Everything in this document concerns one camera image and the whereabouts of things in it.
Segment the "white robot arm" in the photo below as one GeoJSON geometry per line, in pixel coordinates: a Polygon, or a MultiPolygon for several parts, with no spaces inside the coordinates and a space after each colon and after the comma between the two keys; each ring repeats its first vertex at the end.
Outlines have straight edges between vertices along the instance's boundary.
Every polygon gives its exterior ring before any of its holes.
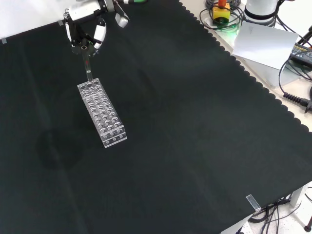
{"type": "Polygon", "coordinates": [[[247,0],[244,10],[244,20],[272,27],[275,14],[285,0],[247,0]]]}
{"type": "Polygon", "coordinates": [[[129,22],[128,16],[119,3],[113,0],[87,0],[66,9],[64,13],[65,27],[75,54],[80,53],[81,46],[84,45],[88,47],[89,55],[93,54],[94,56],[98,52],[106,36],[106,23],[101,17],[101,14],[106,12],[116,12],[115,19],[122,28],[129,22]],[[79,25],[80,22],[91,18],[97,19],[94,37],[85,33],[79,25]]]}

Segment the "black tablecloth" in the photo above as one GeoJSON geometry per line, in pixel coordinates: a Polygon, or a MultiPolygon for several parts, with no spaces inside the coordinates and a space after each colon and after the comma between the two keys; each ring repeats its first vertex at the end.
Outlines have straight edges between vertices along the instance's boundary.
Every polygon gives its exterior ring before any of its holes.
{"type": "Polygon", "coordinates": [[[125,11],[91,60],[128,137],[107,149],[64,26],[0,46],[2,234],[216,234],[311,181],[307,127],[178,1],[125,11]]]}

